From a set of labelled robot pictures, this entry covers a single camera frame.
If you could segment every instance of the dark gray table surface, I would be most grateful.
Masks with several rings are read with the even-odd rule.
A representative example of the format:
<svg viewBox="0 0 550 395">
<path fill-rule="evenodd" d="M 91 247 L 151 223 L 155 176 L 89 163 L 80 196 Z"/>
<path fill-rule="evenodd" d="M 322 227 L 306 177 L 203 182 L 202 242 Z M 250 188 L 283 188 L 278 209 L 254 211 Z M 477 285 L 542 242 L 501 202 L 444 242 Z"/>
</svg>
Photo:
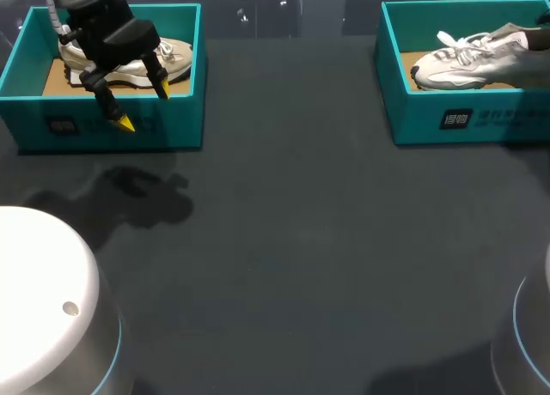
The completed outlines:
<svg viewBox="0 0 550 395">
<path fill-rule="evenodd" d="M 136 395 L 493 394 L 547 149 L 395 147 L 372 38 L 207 45 L 199 152 L 22 156 L 0 126 L 0 203 L 92 246 Z"/>
</svg>

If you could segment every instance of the cable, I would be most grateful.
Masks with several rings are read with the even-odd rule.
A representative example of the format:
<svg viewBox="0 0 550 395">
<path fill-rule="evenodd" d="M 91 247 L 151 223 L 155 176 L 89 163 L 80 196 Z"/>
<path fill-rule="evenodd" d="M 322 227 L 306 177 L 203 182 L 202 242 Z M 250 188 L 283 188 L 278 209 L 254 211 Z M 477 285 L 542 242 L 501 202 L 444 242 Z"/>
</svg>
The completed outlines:
<svg viewBox="0 0 550 395">
<path fill-rule="evenodd" d="M 48 6 L 48 11 L 50 13 L 50 20 L 52 21 L 53 29 L 57 34 L 66 34 L 63 24 L 59 20 L 58 10 L 55 7 L 54 0 L 46 0 L 46 5 Z"/>
</svg>

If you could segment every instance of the white dome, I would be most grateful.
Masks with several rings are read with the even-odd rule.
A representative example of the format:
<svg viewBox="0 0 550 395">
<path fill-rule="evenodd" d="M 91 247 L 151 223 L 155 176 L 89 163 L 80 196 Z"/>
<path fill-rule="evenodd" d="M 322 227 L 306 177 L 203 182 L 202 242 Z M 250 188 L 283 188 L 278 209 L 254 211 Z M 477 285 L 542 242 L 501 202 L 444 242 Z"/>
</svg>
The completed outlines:
<svg viewBox="0 0 550 395">
<path fill-rule="evenodd" d="M 25 391 L 73 351 L 99 281 L 93 253 L 67 224 L 0 207 L 0 393 Z"/>
</svg>

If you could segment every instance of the shoebox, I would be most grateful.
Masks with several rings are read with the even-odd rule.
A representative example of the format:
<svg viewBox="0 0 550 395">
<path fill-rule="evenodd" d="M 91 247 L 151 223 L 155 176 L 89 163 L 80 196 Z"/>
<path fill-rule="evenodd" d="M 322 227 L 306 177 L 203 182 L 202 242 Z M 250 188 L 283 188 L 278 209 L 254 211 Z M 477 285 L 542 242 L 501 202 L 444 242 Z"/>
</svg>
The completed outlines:
<svg viewBox="0 0 550 395">
<path fill-rule="evenodd" d="M 383 3 L 375 65 L 394 142 L 550 141 L 550 76 L 523 79 L 523 88 L 501 83 L 462 91 L 421 91 L 410 76 L 419 58 L 443 47 L 439 31 L 458 40 L 509 22 L 535 27 L 549 9 L 548 0 Z"/>
<path fill-rule="evenodd" d="M 73 88 L 59 60 L 48 10 L 32 7 L 0 78 L 0 117 L 25 152 L 147 151 L 199 148 L 202 143 L 206 50 L 199 4 L 132 5 L 159 34 L 192 44 L 188 80 L 170 86 L 170 100 L 153 89 L 113 86 L 136 133 L 107 122 L 93 94 Z"/>
</svg>

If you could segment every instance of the printed logo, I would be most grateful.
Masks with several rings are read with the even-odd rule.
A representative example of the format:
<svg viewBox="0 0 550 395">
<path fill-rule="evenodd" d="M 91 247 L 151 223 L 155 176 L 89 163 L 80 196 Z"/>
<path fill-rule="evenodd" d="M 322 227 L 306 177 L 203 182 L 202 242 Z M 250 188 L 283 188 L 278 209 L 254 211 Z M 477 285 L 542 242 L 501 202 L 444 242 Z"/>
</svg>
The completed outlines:
<svg viewBox="0 0 550 395">
<path fill-rule="evenodd" d="M 50 132 L 58 136 L 75 136 L 80 132 L 71 116 L 46 116 Z"/>
<path fill-rule="evenodd" d="M 472 109 L 453 109 L 448 110 L 443 115 L 441 125 L 439 129 L 442 131 L 453 130 L 453 129 L 466 129 L 472 114 L 474 111 Z"/>
</svg>

